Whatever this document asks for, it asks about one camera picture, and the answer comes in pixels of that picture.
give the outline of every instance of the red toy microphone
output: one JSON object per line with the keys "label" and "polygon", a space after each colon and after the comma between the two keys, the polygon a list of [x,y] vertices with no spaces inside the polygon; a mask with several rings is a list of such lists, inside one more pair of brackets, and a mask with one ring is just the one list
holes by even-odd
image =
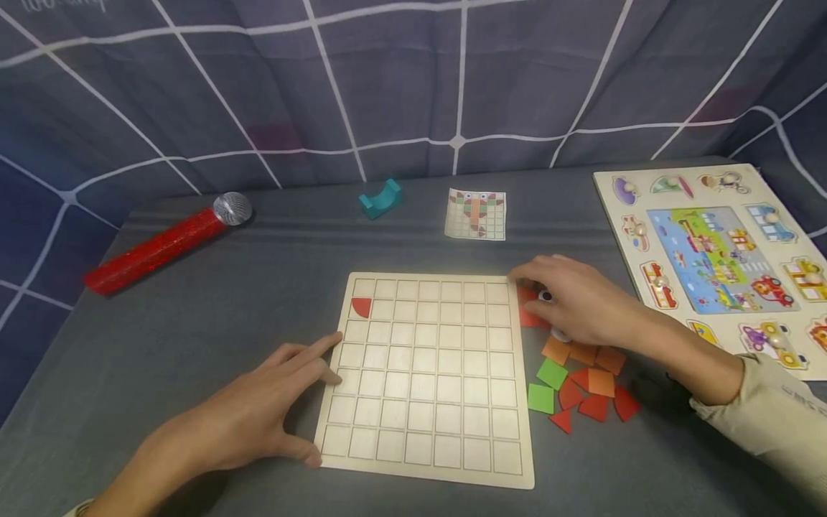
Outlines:
{"label": "red toy microphone", "polygon": [[238,192],[222,194],[212,207],[90,271],[84,277],[84,283],[92,291],[109,296],[212,239],[227,227],[242,224],[252,214],[253,207],[244,195]]}

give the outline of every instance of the navy checkered curtain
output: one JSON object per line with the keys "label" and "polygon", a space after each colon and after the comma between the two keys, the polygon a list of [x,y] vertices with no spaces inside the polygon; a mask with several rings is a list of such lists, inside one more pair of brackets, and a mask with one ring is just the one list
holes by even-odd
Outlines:
{"label": "navy checkered curtain", "polygon": [[0,0],[0,17],[0,419],[149,199],[733,153],[827,232],[823,0]]}

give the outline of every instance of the beige sleeve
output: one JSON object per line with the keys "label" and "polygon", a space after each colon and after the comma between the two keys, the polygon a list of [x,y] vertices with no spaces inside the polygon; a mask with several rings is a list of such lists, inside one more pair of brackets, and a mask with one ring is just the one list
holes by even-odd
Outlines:
{"label": "beige sleeve", "polygon": [[727,405],[690,401],[698,415],[827,510],[827,405],[763,354],[740,356],[743,384]]}

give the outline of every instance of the microphone mesh head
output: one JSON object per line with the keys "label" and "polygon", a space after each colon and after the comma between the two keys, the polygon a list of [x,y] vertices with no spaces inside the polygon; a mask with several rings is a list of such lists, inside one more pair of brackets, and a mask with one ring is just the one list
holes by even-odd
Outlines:
{"label": "microphone mesh head", "polygon": [[252,216],[253,205],[243,194],[227,192],[215,198],[213,213],[227,226],[238,226]]}

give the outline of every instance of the wooden peg puzzle board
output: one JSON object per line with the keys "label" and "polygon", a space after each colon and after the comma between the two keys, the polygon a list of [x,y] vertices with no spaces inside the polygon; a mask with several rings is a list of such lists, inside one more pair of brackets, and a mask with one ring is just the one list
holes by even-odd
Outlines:
{"label": "wooden peg puzzle board", "polygon": [[351,273],[339,330],[324,467],[534,488],[513,282]]}
{"label": "wooden peg puzzle board", "polygon": [[728,352],[827,380],[825,259],[751,165],[595,172],[595,183],[646,305]]}

